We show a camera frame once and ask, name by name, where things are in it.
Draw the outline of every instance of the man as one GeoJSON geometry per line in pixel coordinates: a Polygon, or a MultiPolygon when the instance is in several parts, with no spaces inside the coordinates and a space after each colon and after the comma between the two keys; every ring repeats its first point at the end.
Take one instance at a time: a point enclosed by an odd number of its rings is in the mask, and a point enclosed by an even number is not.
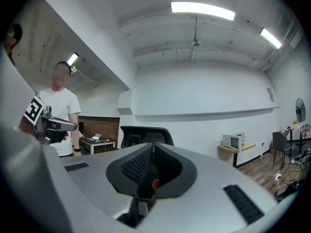
{"type": "MultiPolygon", "coordinates": [[[[80,105],[76,95],[65,88],[71,75],[71,67],[67,62],[57,63],[52,71],[52,87],[39,93],[39,97],[52,108],[52,116],[63,120],[69,120],[77,125],[78,114],[81,113],[80,105]]],[[[79,127],[69,132],[66,140],[60,143],[53,143],[60,157],[79,156],[79,127]]]]}
{"type": "Polygon", "coordinates": [[[12,59],[12,50],[20,42],[22,36],[23,29],[18,23],[14,23],[10,26],[9,31],[3,40],[4,50],[6,51],[13,65],[15,65],[15,62],[12,59]]]}

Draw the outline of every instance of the white microwave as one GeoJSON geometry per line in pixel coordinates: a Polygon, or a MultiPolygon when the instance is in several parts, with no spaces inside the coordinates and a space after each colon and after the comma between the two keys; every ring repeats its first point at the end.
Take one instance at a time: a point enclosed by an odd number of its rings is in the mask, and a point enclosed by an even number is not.
{"type": "Polygon", "coordinates": [[[237,133],[237,134],[232,134],[232,135],[236,135],[236,136],[242,137],[242,144],[246,143],[246,134],[244,132],[237,133]]]}
{"type": "Polygon", "coordinates": [[[237,152],[242,151],[243,137],[233,134],[223,134],[223,145],[237,152]]]}

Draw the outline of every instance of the fluorescent light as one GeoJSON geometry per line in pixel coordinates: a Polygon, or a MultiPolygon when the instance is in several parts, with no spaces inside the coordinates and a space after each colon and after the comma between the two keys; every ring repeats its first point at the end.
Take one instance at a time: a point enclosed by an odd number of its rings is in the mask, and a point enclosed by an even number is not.
{"type": "Polygon", "coordinates": [[[172,2],[173,13],[200,13],[217,17],[222,17],[233,21],[235,13],[214,5],[198,2],[172,2]]]}
{"type": "Polygon", "coordinates": [[[69,66],[73,64],[78,59],[79,55],[76,53],[73,53],[72,56],[68,59],[67,63],[69,66]]]}
{"type": "Polygon", "coordinates": [[[275,45],[277,49],[279,49],[282,46],[282,44],[265,28],[262,28],[260,34],[263,37],[265,37],[268,41],[270,41],[273,45],[275,45]]]}

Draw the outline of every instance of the black chair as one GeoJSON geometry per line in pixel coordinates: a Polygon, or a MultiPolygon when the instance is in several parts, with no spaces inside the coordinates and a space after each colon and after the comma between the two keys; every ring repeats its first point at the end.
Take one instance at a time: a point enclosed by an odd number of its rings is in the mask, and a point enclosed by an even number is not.
{"type": "Polygon", "coordinates": [[[121,148],[127,148],[140,143],[165,143],[174,146],[170,132],[164,128],[121,126],[123,140],[121,148]]]}
{"type": "Polygon", "coordinates": [[[279,151],[279,152],[282,152],[283,164],[282,164],[282,168],[281,169],[283,169],[284,161],[285,161],[285,155],[286,155],[287,151],[290,152],[290,163],[291,163],[292,146],[286,144],[287,143],[287,138],[281,132],[273,132],[272,133],[272,137],[273,137],[273,147],[275,149],[273,166],[274,166],[274,163],[276,161],[276,151],[279,151]]]}

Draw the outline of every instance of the power outlet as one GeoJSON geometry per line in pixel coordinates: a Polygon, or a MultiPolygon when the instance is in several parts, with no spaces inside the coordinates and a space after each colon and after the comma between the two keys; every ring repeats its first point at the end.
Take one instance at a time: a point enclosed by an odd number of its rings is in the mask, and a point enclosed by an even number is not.
{"type": "Polygon", "coordinates": [[[274,180],[275,180],[275,181],[279,181],[279,180],[280,180],[280,177],[281,177],[281,174],[278,173],[278,174],[276,175],[276,177],[274,178],[274,180]]]}

